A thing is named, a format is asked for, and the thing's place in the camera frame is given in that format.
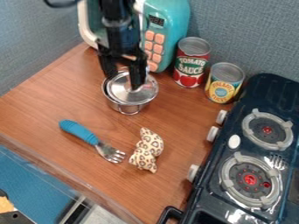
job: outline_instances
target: tin can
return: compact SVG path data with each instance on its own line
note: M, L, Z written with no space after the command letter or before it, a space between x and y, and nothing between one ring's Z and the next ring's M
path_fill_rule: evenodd
M205 84L205 94L213 102L232 102L244 79L245 74L238 66L226 62L214 64Z
M175 82L185 88L195 88L204 81L211 47L201 38L183 38L178 42L173 74Z

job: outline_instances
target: can label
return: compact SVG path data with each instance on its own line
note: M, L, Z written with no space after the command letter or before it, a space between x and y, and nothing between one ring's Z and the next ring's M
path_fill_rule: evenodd
M178 56L175 64L174 80L177 84L194 88L203 82L206 59Z
M214 102L228 103L232 102L234 96L239 93L241 85L242 81L229 83L217 79L210 73L205 85L205 94Z

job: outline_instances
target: toy stove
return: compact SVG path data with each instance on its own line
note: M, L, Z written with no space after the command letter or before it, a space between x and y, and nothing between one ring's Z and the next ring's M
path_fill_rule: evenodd
M299 83L263 73L245 90L219 112L205 164L191 166L187 208L167 207L158 223L299 223Z

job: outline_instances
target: wooden table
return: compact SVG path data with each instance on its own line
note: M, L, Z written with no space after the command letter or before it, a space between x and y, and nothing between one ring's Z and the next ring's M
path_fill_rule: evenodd
M189 167L199 165L211 149L205 137L219 110L231 107L209 101L202 87L180 87L169 73L155 77L160 91L149 107L138 115L121 115L105 102L95 50L78 45L0 99L0 144L23 153L118 215L122 210L107 198L142 222L155 223L166 206L184 207L191 189L186 180ZM92 146L62 132L61 119L84 124L128 157L140 139L140 128L153 130L165 145L157 173L137 170L128 160L110 164Z

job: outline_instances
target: leopard print toy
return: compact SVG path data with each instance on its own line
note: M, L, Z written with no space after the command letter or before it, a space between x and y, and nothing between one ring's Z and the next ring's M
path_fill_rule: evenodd
M129 162L136 165L140 170L156 172L156 159L163 151L162 138L149 129L141 128L140 136L142 141L136 144L136 150L129 159Z

